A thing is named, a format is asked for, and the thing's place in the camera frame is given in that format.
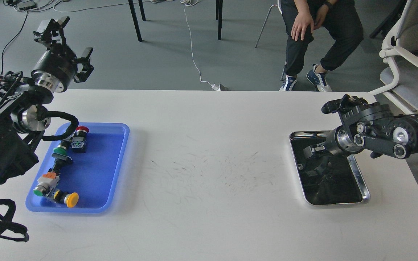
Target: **blue tray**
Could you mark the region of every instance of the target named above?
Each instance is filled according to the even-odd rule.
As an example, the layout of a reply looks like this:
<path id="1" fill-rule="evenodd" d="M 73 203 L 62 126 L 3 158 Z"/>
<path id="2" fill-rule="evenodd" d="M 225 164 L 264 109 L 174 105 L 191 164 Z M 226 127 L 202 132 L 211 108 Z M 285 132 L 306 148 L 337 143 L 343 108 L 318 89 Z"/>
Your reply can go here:
<path id="1" fill-rule="evenodd" d="M 40 170 L 28 191 L 25 206 L 34 212 L 100 213 L 111 205 L 117 178 L 122 163 L 130 129 L 121 123 L 80 123 L 79 126 L 90 129 L 86 140 L 85 153 L 67 151 L 74 163 L 61 169 L 58 188 L 63 191 L 77 192 L 78 203 L 73 208 L 54 203 L 43 196 L 37 196 L 33 189 L 38 178 L 53 166 L 53 149 L 60 141 L 51 143 Z M 56 135 L 62 134 L 68 124 L 62 125 Z"/>

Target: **shoelace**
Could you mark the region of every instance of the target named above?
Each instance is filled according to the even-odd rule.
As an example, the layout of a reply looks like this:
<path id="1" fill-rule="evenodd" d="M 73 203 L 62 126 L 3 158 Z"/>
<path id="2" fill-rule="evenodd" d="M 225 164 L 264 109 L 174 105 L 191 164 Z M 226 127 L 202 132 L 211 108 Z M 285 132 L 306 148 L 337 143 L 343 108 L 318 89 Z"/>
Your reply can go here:
<path id="1" fill-rule="evenodd" d="M 325 81 L 325 73 L 318 73 L 320 75 L 319 82 L 323 86 L 327 86 L 327 81 Z"/>

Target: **robotic arm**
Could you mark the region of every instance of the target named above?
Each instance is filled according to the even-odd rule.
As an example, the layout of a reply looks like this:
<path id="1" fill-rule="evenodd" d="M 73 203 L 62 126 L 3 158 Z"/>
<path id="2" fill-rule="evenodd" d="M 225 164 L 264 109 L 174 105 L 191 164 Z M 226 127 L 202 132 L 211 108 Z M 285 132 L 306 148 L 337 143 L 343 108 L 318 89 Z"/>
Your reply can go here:
<path id="1" fill-rule="evenodd" d="M 325 142 L 306 147 L 306 158 L 348 156 L 363 149 L 371 150 L 372 158 L 388 155 L 405 159 L 418 153 L 418 114 L 393 116 L 387 104 L 368 104 L 347 94 L 324 104 L 322 112 L 338 113 L 342 126 L 332 130 Z"/>
<path id="2" fill-rule="evenodd" d="M 77 58 L 66 44 L 63 28 L 68 21 L 69 17 L 45 20 L 33 32 L 35 41 L 46 46 L 46 52 L 35 65 L 31 77 L 24 77 L 21 71 L 0 75 L 0 185 L 8 178 L 25 174 L 38 162 L 34 152 L 41 140 L 65 139 L 78 126 L 76 117 L 65 112 L 48 111 L 42 106 L 51 103 L 54 92 L 66 91 L 72 79 L 84 82 L 93 71 L 90 65 L 93 48 L 86 48 L 83 57 Z M 52 117 L 71 122 L 64 134 L 44 136 Z M 21 138 L 20 134 L 26 134 L 26 137 Z M 14 201 L 3 199 L 0 205 L 8 206 L 6 214 L 0 214 L 0 237 L 28 241 L 27 228 L 12 222 Z M 2 236 L 5 230 L 20 233 L 23 237 Z"/>

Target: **black pants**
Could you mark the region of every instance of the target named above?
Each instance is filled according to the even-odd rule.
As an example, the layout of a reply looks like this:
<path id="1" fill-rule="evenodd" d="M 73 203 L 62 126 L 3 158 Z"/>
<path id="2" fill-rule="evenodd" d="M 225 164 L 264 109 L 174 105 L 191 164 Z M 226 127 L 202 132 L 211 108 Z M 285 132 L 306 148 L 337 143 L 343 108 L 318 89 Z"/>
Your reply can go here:
<path id="1" fill-rule="evenodd" d="M 309 12 L 315 21 L 317 11 L 323 5 L 324 0 L 307 0 L 307 3 L 309 4 Z M 304 66 L 307 45 L 314 40 L 314 37 L 312 37 L 311 29 L 307 28 L 304 40 L 301 40 L 300 37 L 298 41 L 291 38 L 291 29 L 298 15 L 294 0 L 282 0 L 282 15 L 288 34 L 284 71 L 287 75 L 296 75 Z M 338 0 L 332 10 L 328 12 L 322 26 L 328 30 L 335 43 L 320 60 L 320 64 L 325 70 L 332 71 L 341 66 L 364 39 L 362 24 L 356 12 L 354 0 Z"/>

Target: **power adapter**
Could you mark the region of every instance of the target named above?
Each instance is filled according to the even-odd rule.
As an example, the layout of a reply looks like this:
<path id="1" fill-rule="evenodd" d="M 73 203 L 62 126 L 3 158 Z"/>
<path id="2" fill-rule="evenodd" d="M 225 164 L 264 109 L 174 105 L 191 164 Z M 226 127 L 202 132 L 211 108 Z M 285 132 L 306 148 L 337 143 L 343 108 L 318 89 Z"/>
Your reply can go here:
<path id="1" fill-rule="evenodd" d="M 225 86 L 223 86 L 222 84 L 211 84 L 211 87 L 214 91 L 228 91 L 229 89 Z"/>

